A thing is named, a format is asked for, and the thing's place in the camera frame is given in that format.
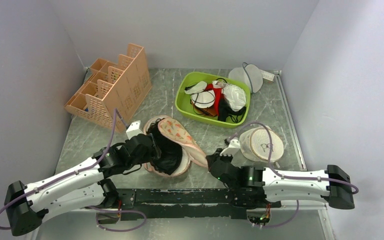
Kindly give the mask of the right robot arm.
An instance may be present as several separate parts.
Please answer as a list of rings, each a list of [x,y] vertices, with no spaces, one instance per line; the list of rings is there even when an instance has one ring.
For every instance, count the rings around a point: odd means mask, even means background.
[[[350,176],[337,165],[318,171],[273,171],[263,166],[238,167],[217,149],[205,157],[211,175],[232,191],[232,204],[248,209],[281,201],[316,201],[331,208],[355,208]]]

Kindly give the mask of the floral mesh laundry bag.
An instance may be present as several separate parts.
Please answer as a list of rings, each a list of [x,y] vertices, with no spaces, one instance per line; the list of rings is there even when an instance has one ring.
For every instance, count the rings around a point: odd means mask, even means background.
[[[148,172],[154,172],[162,177],[172,178],[185,173],[189,169],[191,163],[195,163],[206,170],[209,168],[206,160],[206,154],[178,120],[167,115],[158,115],[151,118],[144,125],[143,132],[147,132],[151,129],[151,127],[156,127],[163,137],[179,144],[181,147],[182,157],[180,158],[179,165],[171,174],[167,174],[162,170],[157,170],[157,168],[151,163],[142,164],[145,170]]]

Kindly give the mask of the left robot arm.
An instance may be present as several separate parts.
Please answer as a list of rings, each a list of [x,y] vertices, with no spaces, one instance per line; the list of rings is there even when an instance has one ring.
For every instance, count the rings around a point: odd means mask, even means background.
[[[32,232],[45,221],[80,208],[120,207],[123,197],[109,179],[160,158],[154,137],[138,134],[103,147],[80,164],[47,179],[8,186],[4,205],[13,236]]]

